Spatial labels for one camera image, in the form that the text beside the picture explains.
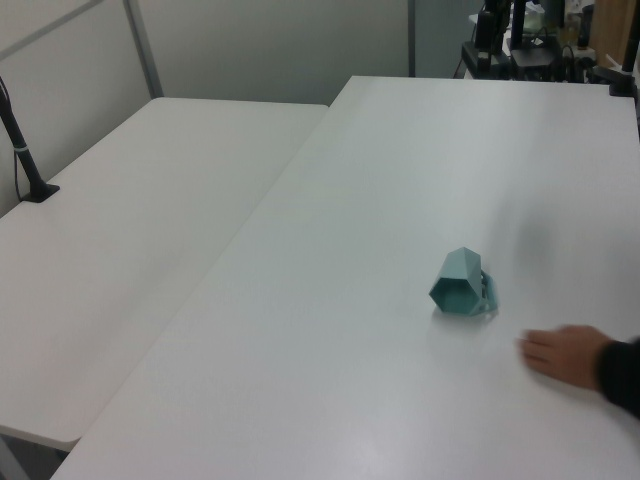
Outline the person's bare hand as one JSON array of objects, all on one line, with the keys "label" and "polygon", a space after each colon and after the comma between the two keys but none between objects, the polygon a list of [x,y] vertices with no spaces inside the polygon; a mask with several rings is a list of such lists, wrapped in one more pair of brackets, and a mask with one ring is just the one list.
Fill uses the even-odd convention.
[{"label": "person's bare hand", "polygon": [[553,330],[527,330],[517,341],[524,364],[554,380],[599,391],[599,358],[613,339],[586,325],[567,325]]}]

